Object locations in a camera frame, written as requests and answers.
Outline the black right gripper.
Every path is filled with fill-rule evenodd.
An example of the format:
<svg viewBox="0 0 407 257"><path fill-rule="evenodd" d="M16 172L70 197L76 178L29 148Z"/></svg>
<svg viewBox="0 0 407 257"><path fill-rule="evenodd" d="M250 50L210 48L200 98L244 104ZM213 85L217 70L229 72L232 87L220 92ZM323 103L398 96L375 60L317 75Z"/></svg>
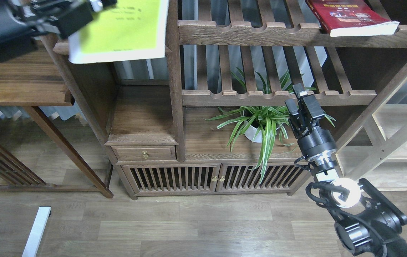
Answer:
<svg viewBox="0 0 407 257"><path fill-rule="evenodd" d="M293 84L292 89L298 101L287 99L285 105L302 155L308 161L332 161L336 144L329 130L319 124L325 117L323 109L314 96L308 96L303 84Z"/></svg>

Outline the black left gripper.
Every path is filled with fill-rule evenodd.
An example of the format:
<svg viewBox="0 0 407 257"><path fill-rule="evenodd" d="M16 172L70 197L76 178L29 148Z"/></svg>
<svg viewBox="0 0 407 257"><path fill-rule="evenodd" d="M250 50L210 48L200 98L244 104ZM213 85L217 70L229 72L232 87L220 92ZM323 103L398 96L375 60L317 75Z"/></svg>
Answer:
<svg viewBox="0 0 407 257"><path fill-rule="evenodd" d="M0 0L0 44L23 36L57 34L66 39L117 0Z"/></svg>

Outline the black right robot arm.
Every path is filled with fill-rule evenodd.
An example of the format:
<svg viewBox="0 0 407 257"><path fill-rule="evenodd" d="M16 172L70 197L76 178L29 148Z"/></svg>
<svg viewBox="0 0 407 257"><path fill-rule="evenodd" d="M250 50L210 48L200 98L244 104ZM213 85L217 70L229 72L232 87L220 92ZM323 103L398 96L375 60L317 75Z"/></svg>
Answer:
<svg viewBox="0 0 407 257"><path fill-rule="evenodd" d="M356 182L338 175L332 157L335 140L320 126L325 112L303 85L292 89L296 100L287 99L285 105L302 154L294 164L314 178L305 189L308 197L329 212L337 236L353 256L368 252L376 257L407 257L407 242L400 236L407 216L367 179Z"/></svg>

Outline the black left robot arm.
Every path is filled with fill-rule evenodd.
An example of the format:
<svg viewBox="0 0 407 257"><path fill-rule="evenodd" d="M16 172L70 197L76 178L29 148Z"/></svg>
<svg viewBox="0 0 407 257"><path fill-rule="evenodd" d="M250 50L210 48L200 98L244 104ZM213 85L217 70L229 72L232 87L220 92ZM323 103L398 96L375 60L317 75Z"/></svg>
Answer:
<svg viewBox="0 0 407 257"><path fill-rule="evenodd" d="M0 0L0 62L37 49L34 37L68 38L115 0Z"/></svg>

